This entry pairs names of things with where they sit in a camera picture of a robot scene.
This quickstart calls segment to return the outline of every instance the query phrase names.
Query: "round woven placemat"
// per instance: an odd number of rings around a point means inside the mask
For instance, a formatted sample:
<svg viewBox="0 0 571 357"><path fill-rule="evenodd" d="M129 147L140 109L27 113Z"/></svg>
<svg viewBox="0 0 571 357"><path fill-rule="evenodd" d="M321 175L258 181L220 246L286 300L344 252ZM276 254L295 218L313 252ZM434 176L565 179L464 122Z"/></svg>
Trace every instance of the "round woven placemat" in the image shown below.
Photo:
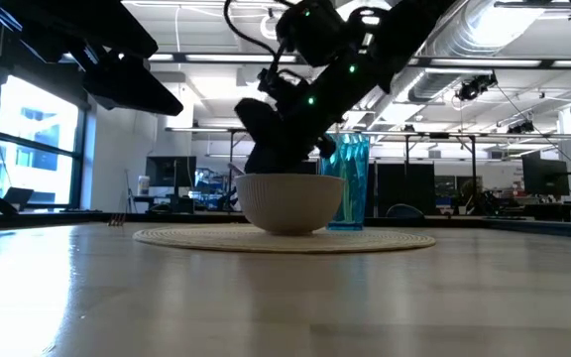
<svg viewBox="0 0 571 357"><path fill-rule="evenodd" d="M134 234L140 242L185 249L261 253L358 253L425 248L435 239L368 228L360 232L320 230L308 236L277 236L250 225L165 227Z"/></svg>

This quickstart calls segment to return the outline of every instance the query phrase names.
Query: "window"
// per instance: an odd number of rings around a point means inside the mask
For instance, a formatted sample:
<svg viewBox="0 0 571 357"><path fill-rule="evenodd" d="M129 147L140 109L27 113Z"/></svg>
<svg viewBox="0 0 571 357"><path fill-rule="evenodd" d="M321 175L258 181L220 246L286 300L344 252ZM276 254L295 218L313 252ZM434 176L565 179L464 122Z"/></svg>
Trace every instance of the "window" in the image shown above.
<svg viewBox="0 0 571 357"><path fill-rule="evenodd" d="M0 141L0 146L0 197L14 186L35 191L30 203L69 203L71 157L4 141Z"/></svg>
<svg viewBox="0 0 571 357"><path fill-rule="evenodd" d="M0 132L73 151L78 108L13 77L1 86Z"/></svg>

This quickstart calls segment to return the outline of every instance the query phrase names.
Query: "teal vase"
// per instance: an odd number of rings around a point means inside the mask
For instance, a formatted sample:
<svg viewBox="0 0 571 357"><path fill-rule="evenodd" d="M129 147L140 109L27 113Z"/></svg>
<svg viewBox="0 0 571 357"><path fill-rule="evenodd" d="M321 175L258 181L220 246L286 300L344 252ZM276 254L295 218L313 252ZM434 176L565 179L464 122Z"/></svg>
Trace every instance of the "teal vase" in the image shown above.
<svg viewBox="0 0 571 357"><path fill-rule="evenodd" d="M363 134L334 134L336 152L321 161L321 174L345 180L343 199L329 230L362 230L367 201L367 171L369 169L369 136Z"/></svg>

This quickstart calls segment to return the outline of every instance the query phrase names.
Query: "white bowl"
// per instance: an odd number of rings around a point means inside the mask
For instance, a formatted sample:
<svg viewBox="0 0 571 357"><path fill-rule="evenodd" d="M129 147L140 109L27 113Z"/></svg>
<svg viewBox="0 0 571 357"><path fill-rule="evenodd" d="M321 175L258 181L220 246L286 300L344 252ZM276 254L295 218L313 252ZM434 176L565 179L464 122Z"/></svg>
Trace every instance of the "white bowl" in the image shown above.
<svg viewBox="0 0 571 357"><path fill-rule="evenodd" d="M341 204L344 180L320 175L252 174L235 178L244 215L276 234L323 228Z"/></svg>

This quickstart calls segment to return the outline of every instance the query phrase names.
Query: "laptop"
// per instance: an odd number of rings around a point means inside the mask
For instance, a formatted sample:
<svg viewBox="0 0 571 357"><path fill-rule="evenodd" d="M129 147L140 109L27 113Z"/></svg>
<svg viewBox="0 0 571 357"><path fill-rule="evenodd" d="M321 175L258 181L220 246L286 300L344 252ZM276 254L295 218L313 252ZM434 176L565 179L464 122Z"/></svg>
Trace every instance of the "laptop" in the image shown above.
<svg viewBox="0 0 571 357"><path fill-rule="evenodd" d="M4 196L4 200L10 204L18 204L19 211L23 211L35 191L29 188L10 187Z"/></svg>

